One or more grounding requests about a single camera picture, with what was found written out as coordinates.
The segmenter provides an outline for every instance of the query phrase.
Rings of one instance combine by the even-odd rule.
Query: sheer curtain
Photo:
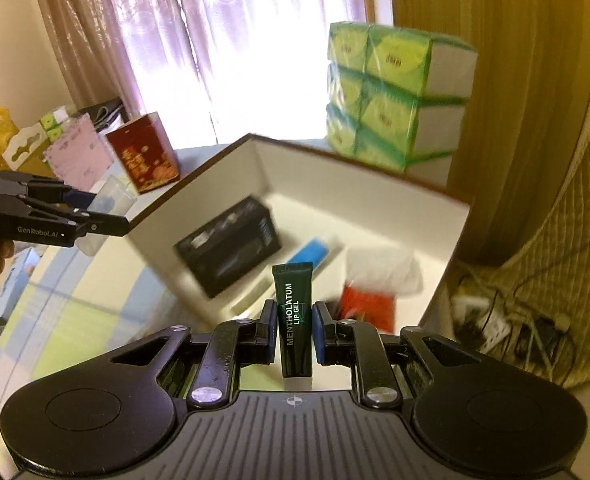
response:
[[[76,104],[90,104],[103,80],[104,94],[113,89],[132,114],[158,111],[175,148],[248,132],[323,136],[328,25],[364,19],[363,0],[40,5],[69,87],[80,80],[88,87]]]
[[[180,0],[220,142],[325,134],[328,25],[363,0]]]

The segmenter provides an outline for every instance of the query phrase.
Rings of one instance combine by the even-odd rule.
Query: open cardboard box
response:
[[[211,299],[179,259],[174,245],[250,194],[270,208],[283,247]],[[244,311],[233,309],[258,280],[270,279],[270,266],[286,262],[313,237],[332,237],[344,248],[412,248],[423,287],[420,293],[396,302],[398,333],[403,326],[420,323],[457,245],[469,208],[467,202],[444,189],[407,176],[300,144],[247,135],[138,214],[131,222],[129,238],[168,288],[211,326],[235,317],[257,317],[274,290]],[[344,276],[342,251],[316,272],[313,301],[338,298]],[[314,388],[350,384],[347,368],[324,368],[322,375],[324,380],[313,375]]]

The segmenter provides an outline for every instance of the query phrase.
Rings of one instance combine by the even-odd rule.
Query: green box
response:
[[[50,140],[50,142],[53,143],[57,139],[59,139],[59,136],[63,132],[64,131],[61,126],[55,126],[54,128],[51,128],[50,130],[46,131],[46,135],[48,136],[48,140]]]
[[[408,163],[402,153],[365,127],[359,129],[355,156],[361,162],[393,171],[403,171]]]
[[[365,71],[421,98],[469,99],[477,52],[455,36],[373,25]]]
[[[342,113],[360,120],[363,75],[335,64],[328,66],[328,100]]]
[[[360,123],[405,157],[432,156],[457,149],[465,102],[427,101],[365,77]]]
[[[331,23],[328,39],[328,59],[344,68],[364,72],[368,45],[367,23]]]
[[[326,141],[339,154],[348,157],[355,156],[357,139],[357,123],[334,105],[326,106]]]
[[[40,119],[40,124],[44,131],[47,132],[57,126],[57,121],[52,113],[47,113]]]

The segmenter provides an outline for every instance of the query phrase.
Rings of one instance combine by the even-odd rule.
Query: white plastic bag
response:
[[[406,247],[350,247],[346,284],[363,292],[410,296],[422,290],[422,272],[414,253]]]

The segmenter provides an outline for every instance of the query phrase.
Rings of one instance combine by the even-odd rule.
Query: mentholatum lip gel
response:
[[[312,262],[275,265],[272,268],[277,295],[278,326],[280,329],[281,375],[284,386],[288,378],[311,378],[313,376],[311,288]]]

